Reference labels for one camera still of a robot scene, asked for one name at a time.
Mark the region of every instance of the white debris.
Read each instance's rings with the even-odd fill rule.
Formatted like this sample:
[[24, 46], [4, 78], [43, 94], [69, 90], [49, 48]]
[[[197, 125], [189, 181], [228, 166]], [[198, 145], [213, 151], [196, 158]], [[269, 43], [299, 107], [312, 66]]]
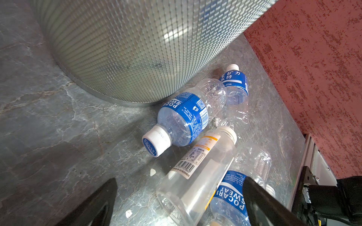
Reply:
[[153, 176], [153, 175], [155, 175], [155, 174], [156, 174], [156, 170], [151, 169], [151, 170], [150, 170], [150, 176]]
[[132, 215], [132, 211], [129, 209], [126, 211], [126, 217], [129, 218]]

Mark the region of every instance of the black cable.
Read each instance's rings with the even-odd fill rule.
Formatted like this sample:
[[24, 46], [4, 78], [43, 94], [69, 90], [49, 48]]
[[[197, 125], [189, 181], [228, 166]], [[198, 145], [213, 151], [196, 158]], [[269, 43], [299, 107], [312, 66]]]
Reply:
[[350, 226], [356, 226], [356, 225], [358, 225], [358, 224], [355, 224], [355, 223], [346, 221], [346, 220], [344, 220], [344, 219], [342, 219], [342, 218], [335, 217], [335, 216], [331, 216], [331, 215], [327, 215], [327, 214], [316, 213], [316, 215], [317, 215], [318, 217], [323, 217], [323, 218], [327, 218], [327, 219], [339, 221], [339, 222], [345, 223], [346, 225], [350, 225]]

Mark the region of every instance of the red textured carpet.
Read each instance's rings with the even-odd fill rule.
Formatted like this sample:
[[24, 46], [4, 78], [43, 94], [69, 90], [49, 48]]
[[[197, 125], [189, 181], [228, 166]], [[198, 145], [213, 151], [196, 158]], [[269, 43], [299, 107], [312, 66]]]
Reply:
[[280, 0], [244, 34], [334, 174], [362, 175], [362, 1]]

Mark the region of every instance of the wire mesh basket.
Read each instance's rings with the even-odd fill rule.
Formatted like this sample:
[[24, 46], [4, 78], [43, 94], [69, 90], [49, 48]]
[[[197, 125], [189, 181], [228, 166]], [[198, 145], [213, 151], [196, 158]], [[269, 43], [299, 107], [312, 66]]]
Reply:
[[31, 0], [54, 58], [83, 89], [146, 106], [172, 95], [275, 0]]

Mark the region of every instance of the clear plastic bottle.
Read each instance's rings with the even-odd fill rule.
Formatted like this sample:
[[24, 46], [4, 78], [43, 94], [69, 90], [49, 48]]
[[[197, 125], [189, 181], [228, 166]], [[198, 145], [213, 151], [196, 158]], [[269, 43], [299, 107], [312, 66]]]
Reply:
[[177, 225], [196, 225], [236, 154], [235, 132], [209, 130], [165, 176], [157, 199]]
[[226, 87], [226, 107], [215, 117], [215, 125], [227, 125], [238, 137], [249, 127], [248, 79], [239, 71], [239, 66], [230, 64], [220, 81]]
[[214, 78], [203, 79], [161, 107], [157, 125], [142, 137], [142, 142], [154, 157], [171, 144], [186, 146], [205, 129], [225, 103], [224, 85]]
[[250, 226], [243, 198], [243, 183], [247, 176], [267, 188], [268, 192], [271, 188], [266, 185], [271, 167], [269, 153], [250, 142], [238, 149], [234, 162], [210, 202], [215, 218], [213, 226]]

